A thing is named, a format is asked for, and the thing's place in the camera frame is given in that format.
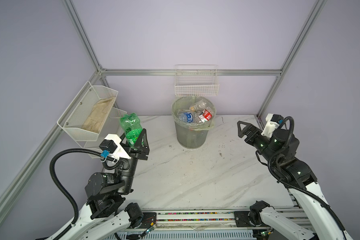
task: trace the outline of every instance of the trash can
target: trash can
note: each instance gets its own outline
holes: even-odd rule
[[[183,122],[176,117],[176,112],[179,109],[189,109],[190,106],[197,103],[200,100],[206,102],[206,106],[210,107],[214,115],[207,122],[202,123],[191,123]],[[202,146],[206,140],[208,130],[213,127],[213,118],[216,115],[215,106],[206,98],[198,96],[188,96],[177,99],[172,104],[172,116],[175,120],[176,135],[179,143],[186,148],[194,149]]]

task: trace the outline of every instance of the table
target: table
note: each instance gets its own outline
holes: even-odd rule
[[[254,115],[217,115],[215,127],[197,149],[182,147],[172,116],[140,116],[150,147],[139,160],[123,209],[137,202],[142,210],[248,209],[264,200],[275,208],[293,207],[256,149],[237,136],[237,122],[258,126]]]

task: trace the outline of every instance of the red label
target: red label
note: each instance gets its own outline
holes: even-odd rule
[[[211,120],[211,118],[212,118],[212,114],[211,114],[210,112],[208,112],[207,109],[205,109],[205,110],[204,110],[204,113],[203,113],[203,117],[204,117],[207,121],[209,121],[209,120]]]

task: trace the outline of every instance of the bottle label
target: bottle label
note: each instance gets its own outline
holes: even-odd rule
[[[134,144],[135,144],[134,140],[136,141],[136,140],[137,140],[137,137],[134,137],[133,139],[128,139],[128,138],[127,138],[127,141],[128,141],[128,143],[129,143],[129,146],[134,146]]]
[[[197,107],[197,104],[191,106],[189,109],[194,112],[196,112],[196,110],[199,110],[199,108]]]
[[[208,121],[207,119],[205,119],[204,118],[204,116],[201,114],[201,115],[199,115],[199,118],[200,118],[200,120],[202,121],[202,122],[206,122],[206,121]]]
[[[210,112],[208,112],[207,109],[204,109],[203,117],[204,117],[207,121],[209,121],[209,120],[211,120],[211,118],[212,118],[212,114],[211,114]]]
[[[184,113],[187,116],[187,122],[192,122],[193,121],[193,116],[191,113]]]

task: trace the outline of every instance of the bottle in trash can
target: bottle in trash can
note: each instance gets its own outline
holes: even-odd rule
[[[204,100],[200,100],[194,105],[189,107],[189,110],[196,112],[197,110],[202,111],[206,107],[206,102]]]
[[[213,112],[213,110],[210,107],[206,107],[203,110],[203,114],[199,115],[199,118],[202,122],[206,122],[211,120],[211,118],[213,117],[215,113]]]
[[[143,130],[140,125],[139,117],[136,113],[131,113],[130,115],[124,114],[124,116],[120,118],[120,126],[124,129],[127,142],[131,147],[133,147]]]
[[[189,110],[178,110],[177,111],[177,118],[180,119],[183,122],[192,122],[192,123],[200,123],[202,122],[200,118],[198,117],[199,114],[197,114],[194,111]]]

